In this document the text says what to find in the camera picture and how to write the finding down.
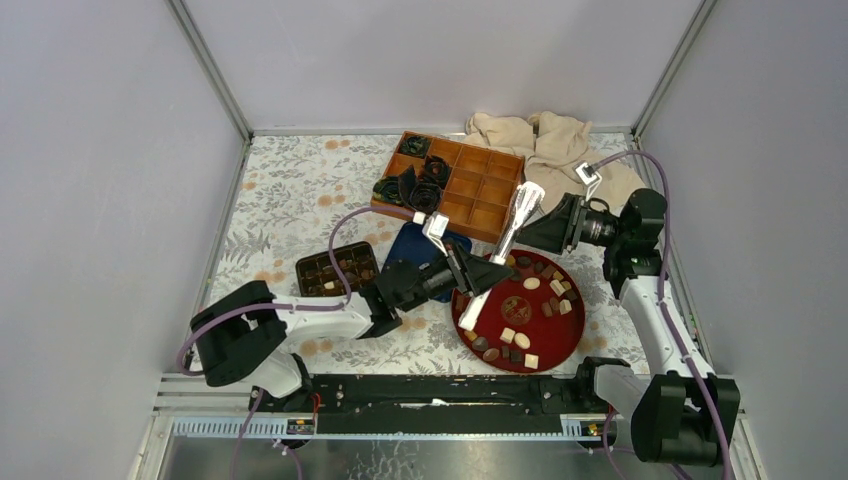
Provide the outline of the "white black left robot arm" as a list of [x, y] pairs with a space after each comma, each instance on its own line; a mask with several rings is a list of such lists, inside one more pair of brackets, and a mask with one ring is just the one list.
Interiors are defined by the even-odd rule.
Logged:
[[302, 359], [284, 353], [287, 342], [381, 337], [402, 322], [399, 314], [457, 290], [478, 296], [512, 274], [458, 247], [425, 267], [398, 260], [347, 296], [287, 297], [277, 303], [263, 281], [249, 282], [196, 314], [179, 353], [195, 348], [210, 387], [245, 383], [263, 389], [288, 411], [309, 401]]

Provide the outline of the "red round tray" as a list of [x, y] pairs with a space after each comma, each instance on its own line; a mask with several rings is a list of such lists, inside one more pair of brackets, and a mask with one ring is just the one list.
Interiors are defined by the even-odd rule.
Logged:
[[586, 307], [576, 281], [554, 259], [514, 249], [513, 275], [490, 291], [472, 330], [459, 326], [470, 297], [455, 290], [455, 330], [472, 356], [498, 370], [531, 374], [552, 370], [576, 352]]

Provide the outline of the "silver serving tongs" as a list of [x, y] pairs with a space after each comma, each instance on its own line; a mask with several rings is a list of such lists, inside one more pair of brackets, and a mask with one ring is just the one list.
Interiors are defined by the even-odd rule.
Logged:
[[[506, 259], [523, 225], [533, 215], [545, 195], [544, 189], [532, 181], [518, 185], [507, 208], [505, 227], [489, 258], [489, 262], [499, 266], [506, 265]], [[471, 331], [490, 296], [493, 286], [470, 299], [467, 308], [461, 314], [458, 326]]]

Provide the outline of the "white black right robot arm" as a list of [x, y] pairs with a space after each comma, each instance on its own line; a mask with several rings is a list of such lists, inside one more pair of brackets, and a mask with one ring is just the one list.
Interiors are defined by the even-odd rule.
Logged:
[[659, 192], [635, 190], [619, 214], [597, 211], [589, 200], [563, 196], [550, 213], [525, 226], [517, 241], [550, 253], [580, 243], [603, 248], [603, 275], [628, 313], [645, 352], [651, 379], [637, 379], [623, 360], [591, 357], [579, 367], [575, 402], [597, 412], [605, 405], [630, 425], [643, 462], [724, 469], [741, 400], [732, 379], [721, 378], [687, 334], [671, 296], [668, 266], [658, 248], [668, 203]]

